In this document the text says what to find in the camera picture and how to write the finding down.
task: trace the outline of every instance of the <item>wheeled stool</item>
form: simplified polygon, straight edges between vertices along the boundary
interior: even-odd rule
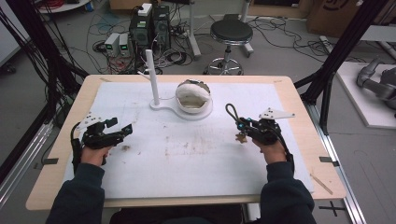
[[[207,75],[244,75],[239,62],[230,58],[231,45],[243,46],[250,42],[253,30],[240,20],[215,21],[210,27],[210,35],[220,43],[226,44],[224,58],[213,60],[205,69]]]

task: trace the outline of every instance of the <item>gray stool seat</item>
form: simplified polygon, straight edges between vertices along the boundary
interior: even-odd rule
[[[224,58],[213,60],[205,69],[209,75],[244,75],[239,62],[230,58],[231,45],[242,46],[253,37],[251,27],[240,20],[215,21],[210,27],[210,35],[220,43],[226,44]]]

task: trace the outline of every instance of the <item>laboratory floor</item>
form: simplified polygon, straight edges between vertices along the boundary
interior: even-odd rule
[[[100,1],[95,6],[94,12],[86,12],[81,8],[56,14],[54,17],[66,43],[71,48],[73,57],[90,74],[99,74],[99,71],[102,71],[98,71],[98,65],[106,69],[106,58],[92,51],[94,42],[106,40],[110,26],[106,27],[104,24],[117,24],[111,26],[113,32],[126,31],[129,26],[129,12],[111,11],[107,1]],[[188,65],[163,68],[163,76],[201,75],[208,63],[223,55],[225,46],[208,35],[208,28],[213,19],[220,20],[220,18],[221,16],[196,18],[195,26],[199,28],[196,31],[196,38],[202,56],[197,60],[191,60]],[[243,65],[245,75],[288,76],[293,81],[297,81],[316,72],[327,58],[327,55],[322,53],[323,49],[319,49],[317,44],[312,45],[312,49],[292,47],[295,41],[300,46],[318,41],[318,35],[306,31],[304,20],[267,18],[250,24],[262,28],[260,31],[254,30],[250,42],[254,53],[248,58],[238,47],[233,47],[232,52],[232,57]],[[335,38],[329,40],[334,44],[337,41]],[[181,42],[191,54],[186,43]],[[84,51],[88,51],[94,60]],[[366,41],[361,41],[347,60],[370,62],[376,55],[385,63],[395,63],[376,43]],[[11,62],[17,68],[17,72],[0,76],[0,146],[2,146],[0,162],[3,162],[16,146],[45,104],[44,83],[36,75],[24,53],[17,53]],[[393,174],[396,170],[396,130],[365,127],[337,77],[332,86],[328,130],[365,222],[396,223],[396,176]],[[37,168],[36,165],[40,164],[42,155],[56,138],[57,132],[59,128],[56,127],[18,186],[7,198],[0,210],[0,223],[45,222],[49,211],[28,211],[25,202],[40,174],[39,166]],[[349,219],[345,208],[343,201],[316,201],[314,216],[318,223],[354,223]],[[116,211],[117,209],[104,209],[102,223],[108,223],[111,215]]]

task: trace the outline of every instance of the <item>dark sleeve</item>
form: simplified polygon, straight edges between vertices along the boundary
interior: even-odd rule
[[[286,161],[267,165],[268,183],[262,188],[262,223],[316,223],[312,216],[314,200],[303,182],[293,178]]]
[[[101,223],[105,191],[101,188],[105,171],[95,165],[82,163],[75,177],[65,181],[47,219],[56,223]]]

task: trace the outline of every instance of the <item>human hand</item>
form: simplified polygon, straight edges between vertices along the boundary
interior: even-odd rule
[[[274,144],[265,146],[257,140],[253,139],[253,143],[260,148],[260,152],[264,154],[267,164],[278,161],[286,161],[286,152],[282,144],[276,141]]]
[[[91,149],[89,147],[84,147],[82,149],[81,163],[89,163],[95,166],[101,166],[103,158],[106,158],[108,151],[112,147],[103,147],[100,149]]]

